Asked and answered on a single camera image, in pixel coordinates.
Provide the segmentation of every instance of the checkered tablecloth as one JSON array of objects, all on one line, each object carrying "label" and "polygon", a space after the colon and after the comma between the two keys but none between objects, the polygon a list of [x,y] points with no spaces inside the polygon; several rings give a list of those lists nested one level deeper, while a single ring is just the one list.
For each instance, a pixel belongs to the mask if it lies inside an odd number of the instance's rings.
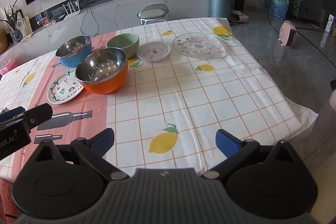
[{"label": "checkered tablecloth", "polygon": [[[97,50],[115,35],[133,32],[139,35],[140,45],[160,41],[171,46],[177,35],[213,34],[218,26],[231,32],[226,19],[182,19],[101,35],[92,44]],[[110,127],[115,144],[105,159],[129,175],[136,168],[193,167],[202,173],[225,159],[215,144],[219,128],[241,140],[253,138],[262,145],[274,145],[314,123],[317,114],[286,99],[232,34],[221,37],[222,49],[211,58],[189,58],[171,47],[169,56],[159,62],[129,60],[127,80],[115,93],[92,95],[84,90],[73,100],[52,106],[54,114],[92,111],[91,118],[60,128],[33,129],[32,140],[36,135],[58,133],[64,137],[54,143],[64,144]],[[66,69],[52,68],[57,63],[54,53],[4,75],[0,108],[28,109],[47,102],[50,84]],[[32,142],[0,161],[1,178],[13,181],[36,147]]]}]

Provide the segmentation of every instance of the small heater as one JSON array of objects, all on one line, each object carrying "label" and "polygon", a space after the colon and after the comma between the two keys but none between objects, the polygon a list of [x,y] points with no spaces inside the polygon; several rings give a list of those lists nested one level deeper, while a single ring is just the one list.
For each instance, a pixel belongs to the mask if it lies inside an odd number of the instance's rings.
[{"label": "small heater", "polygon": [[294,25],[286,20],[280,29],[279,40],[281,41],[281,46],[284,47],[293,47],[296,37],[296,29]]}]

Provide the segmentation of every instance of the water bottle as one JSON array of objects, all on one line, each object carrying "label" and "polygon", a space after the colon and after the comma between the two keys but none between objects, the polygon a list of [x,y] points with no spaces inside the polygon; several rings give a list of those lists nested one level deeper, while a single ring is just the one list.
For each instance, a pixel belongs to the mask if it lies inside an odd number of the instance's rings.
[{"label": "water bottle", "polygon": [[272,0],[269,15],[274,18],[285,20],[288,7],[289,0]]}]

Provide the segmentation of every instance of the painted plate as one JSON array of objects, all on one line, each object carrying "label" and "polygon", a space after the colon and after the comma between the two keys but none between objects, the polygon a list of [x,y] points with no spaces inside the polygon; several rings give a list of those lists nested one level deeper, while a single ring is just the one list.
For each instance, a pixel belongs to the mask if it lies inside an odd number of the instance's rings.
[{"label": "painted plate", "polygon": [[70,68],[62,72],[51,83],[47,98],[52,104],[63,104],[75,98],[82,90],[83,86],[75,76],[76,68]]},{"label": "painted plate", "polygon": [[219,53],[222,44],[215,36],[191,32],[175,37],[172,46],[179,54],[201,58],[210,57]]},{"label": "painted plate", "polygon": [[142,45],[138,51],[137,56],[147,62],[160,61],[168,56],[170,47],[163,42],[149,42]]}]

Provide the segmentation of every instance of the white router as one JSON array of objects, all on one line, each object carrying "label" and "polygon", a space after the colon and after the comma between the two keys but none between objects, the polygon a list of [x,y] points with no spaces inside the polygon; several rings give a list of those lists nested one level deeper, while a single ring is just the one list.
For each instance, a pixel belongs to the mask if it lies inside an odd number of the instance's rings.
[{"label": "white router", "polygon": [[80,9],[79,9],[79,6],[78,6],[78,11],[75,10],[74,6],[72,5],[72,2],[71,1],[68,1],[68,6],[69,6],[69,9],[70,9],[70,13],[68,13],[67,9],[65,8],[65,5],[63,4],[63,7],[67,13],[67,15],[65,16],[64,20],[68,19],[68,18],[71,18],[71,17],[74,17],[76,15],[79,15],[79,13],[81,12]]}]

